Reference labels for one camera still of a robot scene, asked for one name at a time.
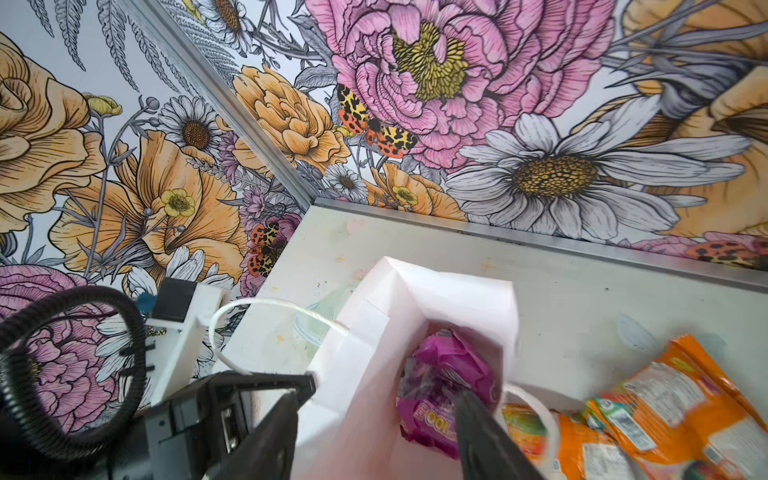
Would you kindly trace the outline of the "purple grape snack bag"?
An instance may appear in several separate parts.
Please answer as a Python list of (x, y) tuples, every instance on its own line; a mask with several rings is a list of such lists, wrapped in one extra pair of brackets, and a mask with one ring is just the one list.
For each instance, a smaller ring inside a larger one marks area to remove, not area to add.
[(441, 329), (427, 336), (404, 364), (395, 398), (402, 437), (459, 459), (456, 402), (463, 392), (492, 406), (500, 388), (471, 343)]

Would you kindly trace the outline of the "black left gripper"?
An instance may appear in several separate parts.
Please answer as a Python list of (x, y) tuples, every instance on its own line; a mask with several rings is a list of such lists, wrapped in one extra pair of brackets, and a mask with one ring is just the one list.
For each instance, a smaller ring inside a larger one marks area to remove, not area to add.
[(107, 453), (110, 479), (207, 479), (223, 453), (215, 419), (232, 407), (241, 428), (255, 427), (279, 397), (315, 393), (312, 376), (221, 372), (198, 380), (140, 414)]

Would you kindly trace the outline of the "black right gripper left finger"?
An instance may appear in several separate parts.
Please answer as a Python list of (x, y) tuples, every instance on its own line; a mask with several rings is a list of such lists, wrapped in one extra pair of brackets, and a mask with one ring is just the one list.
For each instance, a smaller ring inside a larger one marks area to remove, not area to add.
[(241, 428), (232, 407), (215, 419), (223, 453), (206, 473), (207, 479), (289, 479), (298, 429), (298, 395), (282, 394), (255, 427)]

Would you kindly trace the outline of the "orange snack bag top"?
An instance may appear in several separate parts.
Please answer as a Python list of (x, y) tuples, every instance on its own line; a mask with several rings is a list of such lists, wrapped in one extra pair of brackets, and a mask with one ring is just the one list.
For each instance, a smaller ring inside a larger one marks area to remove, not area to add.
[(586, 400), (587, 424), (649, 479), (764, 479), (767, 425), (691, 335)]

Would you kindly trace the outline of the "red paper gift bag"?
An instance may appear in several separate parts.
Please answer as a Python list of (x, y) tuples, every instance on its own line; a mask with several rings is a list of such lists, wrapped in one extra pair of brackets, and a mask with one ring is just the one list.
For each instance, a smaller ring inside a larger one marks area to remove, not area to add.
[(398, 428), (400, 374), (432, 327), (466, 335), (490, 364), (502, 396), (519, 398), (540, 416), (549, 438), (534, 470), (552, 478), (557, 421), (512, 380), (519, 331), (512, 283), (389, 257), (358, 285), (307, 368), (316, 392), (298, 411), (292, 478), (461, 478), (458, 461), (407, 442)]

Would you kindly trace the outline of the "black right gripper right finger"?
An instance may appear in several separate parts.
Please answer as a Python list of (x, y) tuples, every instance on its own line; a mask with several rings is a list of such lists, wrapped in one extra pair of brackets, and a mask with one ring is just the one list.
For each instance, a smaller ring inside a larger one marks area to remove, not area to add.
[(543, 480), (543, 475), (471, 391), (456, 401), (464, 480)]

